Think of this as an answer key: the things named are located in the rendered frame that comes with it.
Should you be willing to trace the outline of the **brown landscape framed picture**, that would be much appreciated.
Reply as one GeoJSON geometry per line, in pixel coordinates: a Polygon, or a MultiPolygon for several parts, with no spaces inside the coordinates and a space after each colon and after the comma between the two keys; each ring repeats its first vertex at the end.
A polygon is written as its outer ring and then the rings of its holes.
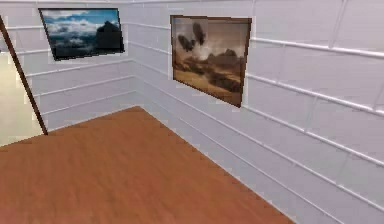
{"type": "Polygon", "coordinates": [[[252,19],[172,15],[172,78],[242,105],[252,19]]]}

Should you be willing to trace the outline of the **blue sky framed picture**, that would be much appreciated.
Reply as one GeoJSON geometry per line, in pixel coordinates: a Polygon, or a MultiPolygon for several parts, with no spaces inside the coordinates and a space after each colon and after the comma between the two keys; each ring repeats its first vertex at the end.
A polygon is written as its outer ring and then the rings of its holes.
{"type": "Polygon", "coordinates": [[[39,8],[55,61],[123,53],[117,8],[39,8]]]}

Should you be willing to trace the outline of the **brown door frame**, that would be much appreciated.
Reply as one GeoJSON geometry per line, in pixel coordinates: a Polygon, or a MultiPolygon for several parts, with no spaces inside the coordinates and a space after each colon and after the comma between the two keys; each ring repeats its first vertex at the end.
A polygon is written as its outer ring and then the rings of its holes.
{"type": "Polygon", "coordinates": [[[7,30],[6,26],[5,26],[5,22],[4,22],[3,18],[1,17],[1,15],[0,15],[0,32],[2,33],[2,36],[4,38],[4,42],[5,42],[5,44],[7,46],[7,49],[9,51],[10,55],[11,55],[12,61],[13,61],[13,63],[16,66],[16,70],[17,70],[17,72],[19,74],[19,77],[21,79],[23,87],[24,87],[24,89],[26,91],[26,94],[28,96],[28,100],[31,103],[32,109],[34,111],[34,114],[36,115],[36,118],[38,120],[40,128],[41,128],[41,130],[42,130],[44,135],[48,135],[48,129],[47,129],[45,123],[44,123],[44,120],[43,120],[43,117],[42,117],[42,115],[40,113],[40,110],[38,108],[37,102],[36,102],[36,100],[35,100],[35,98],[34,98],[34,96],[32,94],[30,85],[29,85],[29,83],[27,81],[27,78],[26,78],[26,75],[25,75],[25,73],[24,73],[24,71],[22,69],[22,66],[21,66],[21,63],[19,61],[18,55],[17,55],[17,53],[16,53],[16,51],[14,49],[14,46],[12,44],[10,35],[8,33],[8,30],[7,30]]]}

